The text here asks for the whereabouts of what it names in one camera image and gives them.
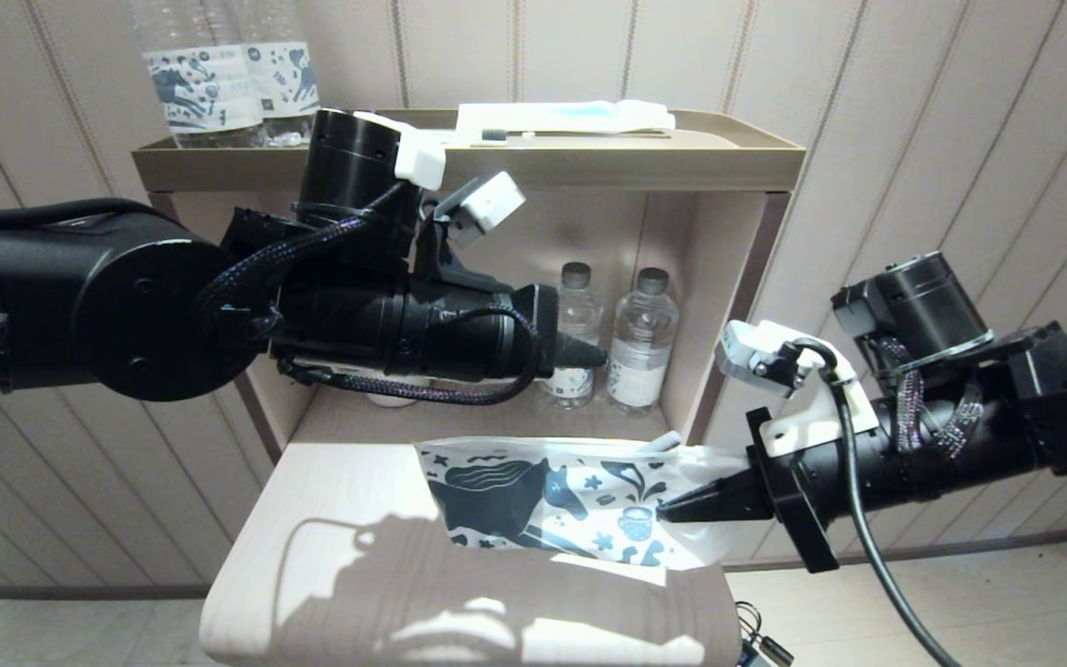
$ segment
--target floor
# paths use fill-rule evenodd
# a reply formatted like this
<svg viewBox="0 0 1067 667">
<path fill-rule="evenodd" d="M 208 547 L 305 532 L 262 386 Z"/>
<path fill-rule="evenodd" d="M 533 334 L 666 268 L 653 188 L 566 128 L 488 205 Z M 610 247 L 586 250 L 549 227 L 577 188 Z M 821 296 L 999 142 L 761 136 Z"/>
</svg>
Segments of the floor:
<svg viewBox="0 0 1067 667">
<path fill-rule="evenodd" d="M 1067 664 L 1067 544 L 892 565 L 924 623 L 967 667 Z M 727 575 L 754 603 L 763 634 L 797 667 L 931 664 L 867 566 Z M 0 667 L 20 664 L 211 664 L 196 646 L 203 600 L 0 600 Z"/>
</svg>

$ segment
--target plastic bag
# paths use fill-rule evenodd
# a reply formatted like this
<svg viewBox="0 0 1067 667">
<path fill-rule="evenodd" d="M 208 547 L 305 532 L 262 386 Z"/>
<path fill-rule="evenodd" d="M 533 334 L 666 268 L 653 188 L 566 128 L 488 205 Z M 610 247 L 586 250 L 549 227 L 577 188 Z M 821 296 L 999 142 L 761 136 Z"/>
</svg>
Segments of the plastic bag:
<svg viewBox="0 0 1067 667">
<path fill-rule="evenodd" d="M 732 531 L 657 521 L 657 504 L 747 469 L 740 457 L 705 447 L 657 451 L 635 440 L 471 436 L 416 448 L 456 544 L 670 570 L 719 562 Z"/>
</svg>

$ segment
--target wooden shelf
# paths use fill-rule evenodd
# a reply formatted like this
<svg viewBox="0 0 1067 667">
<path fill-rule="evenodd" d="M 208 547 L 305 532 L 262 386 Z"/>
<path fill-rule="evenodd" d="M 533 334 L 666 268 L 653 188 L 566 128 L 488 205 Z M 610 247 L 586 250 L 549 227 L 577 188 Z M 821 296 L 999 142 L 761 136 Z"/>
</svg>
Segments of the wooden shelf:
<svg viewBox="0 0 1067 667">
<path fill-rule="evenodd" d="M 659 409 L 627 417 L 596 396 L 576 411 L 561 411 L 538 400 L 529 387 L 497 406 L 416 402 L 399 409 L 372 404 L 364 394 L 322 387 L 302 417 L 291 443 L 416 443 L 457 435 L 593 436 L 652 440 L 670 428 Z"/>
<path fill-rule="evenodd" d="M 453 109 L 380 110 L 425 130 L 456 126 Z M 523 190 L 775 191 L 797 184 L 805 148 L 737 120 L 674 110 L 678 130 L 610 137 L 511 137 L 508 146 L 447 146 L 445 185 L 509 171 Z M 134 152 L 149 193 L 296 191 L 307 150 L 175 148 L 171 139 Z"/>
</svg>

